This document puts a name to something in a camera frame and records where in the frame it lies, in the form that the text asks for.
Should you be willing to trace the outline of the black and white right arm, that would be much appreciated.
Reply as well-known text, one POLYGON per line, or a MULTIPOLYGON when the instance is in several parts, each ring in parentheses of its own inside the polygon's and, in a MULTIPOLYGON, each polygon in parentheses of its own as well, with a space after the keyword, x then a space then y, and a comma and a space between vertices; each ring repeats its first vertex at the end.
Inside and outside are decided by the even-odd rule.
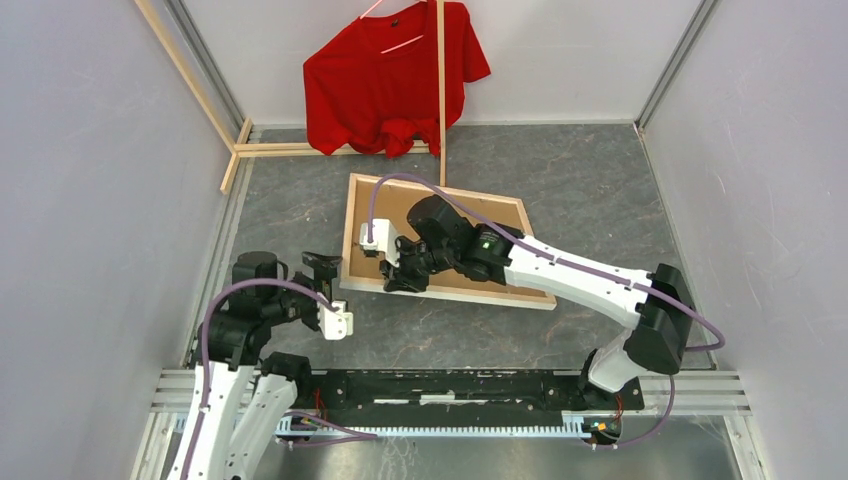
POLYGON ((388 219, 370 217, 360 247, 381 255, 387 292, 423 293, 432 276, 453 271, 482 283, 539 290, 613 319, 624 331, 593 352, 577 382, 591 408, 612 401, 630 380, 679 373, 693 324, 693 301, 683 273, 661 263, 653 271, 603 264, 557 250, 506 225, 460 215, 460 206, 430 195, 409 210, 416 239, 388 219))

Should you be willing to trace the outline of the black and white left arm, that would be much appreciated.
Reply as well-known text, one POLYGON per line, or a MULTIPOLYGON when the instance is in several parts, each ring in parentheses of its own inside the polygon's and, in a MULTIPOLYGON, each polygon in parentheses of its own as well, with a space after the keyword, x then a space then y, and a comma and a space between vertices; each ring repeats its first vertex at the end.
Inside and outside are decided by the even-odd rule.
POLYGON ((351 335, 353 315, 332 296, 341 257, 301 259, 311 275, 289 272, 272 252, 238 256, 198 327, 193 394, 168 478, 252 478, 283 414, 312 399, 307 358, 261 355, 274 327, 300 321, 327 340, 351 335))

